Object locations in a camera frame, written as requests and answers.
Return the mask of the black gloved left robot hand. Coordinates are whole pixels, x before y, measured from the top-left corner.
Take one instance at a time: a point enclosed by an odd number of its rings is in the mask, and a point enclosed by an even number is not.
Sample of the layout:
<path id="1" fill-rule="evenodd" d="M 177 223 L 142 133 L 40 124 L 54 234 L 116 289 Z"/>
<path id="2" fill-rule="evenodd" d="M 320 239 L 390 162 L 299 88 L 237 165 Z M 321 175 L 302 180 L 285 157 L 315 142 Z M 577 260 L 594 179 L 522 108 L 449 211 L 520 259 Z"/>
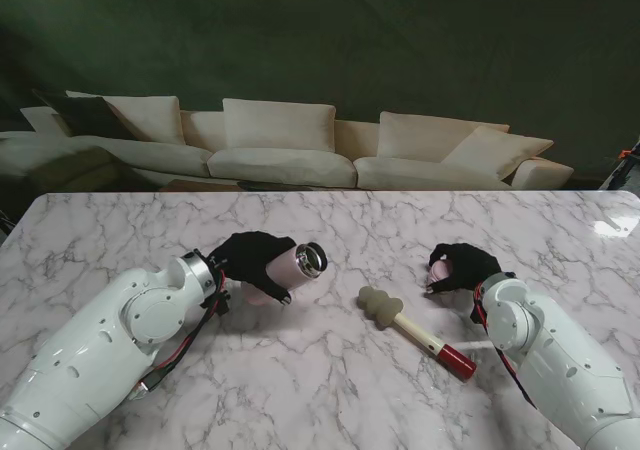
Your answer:
<path id="1" fill-rule="evenodd" d="M 281 304 L 289 304 L 289 292 L 267 275 L 266 266 L 295 245 L 290 237 L 262 231 L 234 233 L 208 259 L 219 264 L 228 278 L 251 284 Z"/>

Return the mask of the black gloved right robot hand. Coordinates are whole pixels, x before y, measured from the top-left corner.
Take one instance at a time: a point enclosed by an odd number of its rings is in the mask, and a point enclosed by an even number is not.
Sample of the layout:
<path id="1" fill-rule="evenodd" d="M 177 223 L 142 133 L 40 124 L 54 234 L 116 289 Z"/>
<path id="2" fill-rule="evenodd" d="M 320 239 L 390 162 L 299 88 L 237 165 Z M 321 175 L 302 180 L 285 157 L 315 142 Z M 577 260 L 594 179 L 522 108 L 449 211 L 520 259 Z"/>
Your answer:
<path id="1" fill-rule="evenodd" d="M 502 272 L 496 257 L 468 243 L 439 243 L 430 255 L 429 266 L 447 260 L 451 264 L 449 275 L 427 285 L 432 294 L 460 289 L 473 291 L 478 284 Z"/>

